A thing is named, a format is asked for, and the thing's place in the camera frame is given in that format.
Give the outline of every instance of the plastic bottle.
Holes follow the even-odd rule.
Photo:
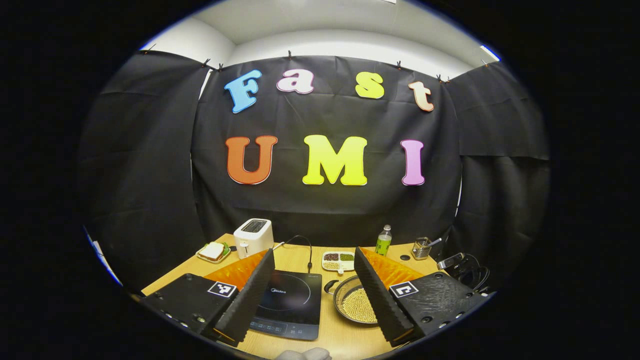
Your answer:
[[[387,256],[387,250],[391,244],[391,225],[385,225],[382,233],[378,235],[378,242],[376,243],[376,254]]]

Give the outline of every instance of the black fabric backdrop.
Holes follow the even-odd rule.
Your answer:
[[[204,243],[189,147],[207,71],[174,54],[137,54],[96,98],[84,126],[78,150],[84,223],[134,291]]]
[[[500,286],[537,235],[549,192],[543,116],[502,63],[454,78],[447,87],[460,133],[462,193],[445,248],[473,254]]]
[[[224,86],[258,69],[257,102],[234,114]],[[307,69],[314,73],[310,94],[276,88],[282,73]],[[381,99],[359,97],[359,72],[376,72],[385,88]],[[431,112],[415,103],[409,83],[421,81],[431,89]],[[273,135],[270,176],[260,184],[239,184],[227,174],[227,147],[232,136],[245,136],[245,169],[258,166],[255,138]],[[302,182],[307,174],[307,135],[325,135],[334,151],[349,136],[367,139],[364,186],[338,180],[321,185]],[[400,141],[419,140],[421,186],[405,186],[405,153]],[[192,157],[198,213],[208,240],[232,233],[252,217],[273,221],[276,241],[295,234],[313,245],[373,246],[385,224],[392,226],[393,243],[419,236],[434,238],[451,226],[460,188],[460,157],[453,104],[445,84],[409,69],[398,70],[377,61],[334,56],[296,56],[250,61],[211,73],[200,98],[193,131]]]

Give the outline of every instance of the black induction cooker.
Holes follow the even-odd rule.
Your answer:
[[[321,274],[274,270],[250,329],[283,338],[317,339],[321,290]]]

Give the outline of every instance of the bread slice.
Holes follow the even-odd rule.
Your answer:
[[[211,261],[218,261],[220,260],[220,258],[222,258],[224,251],[225,246],[214,241],[208,243],[207,246],[204,247],[204,249],[198,252],[198,255]]]

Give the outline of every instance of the white divided tray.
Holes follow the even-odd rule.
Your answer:
[[[324,256],[327,254],[338,254],[338,260],[325,260]],[[327,251],[324,254],[322,254],[322,268],[327,271],[337,271],[338,274],[342,274],[345,271],[353,271],[353,260],[351,261],[340,260],[340,254],[349,254],[351,256],[355,256],[355,254],[350,251]],[[326,266],[326,263],[336,263],[338,264],[339,268],[337,269],[328,268]]]

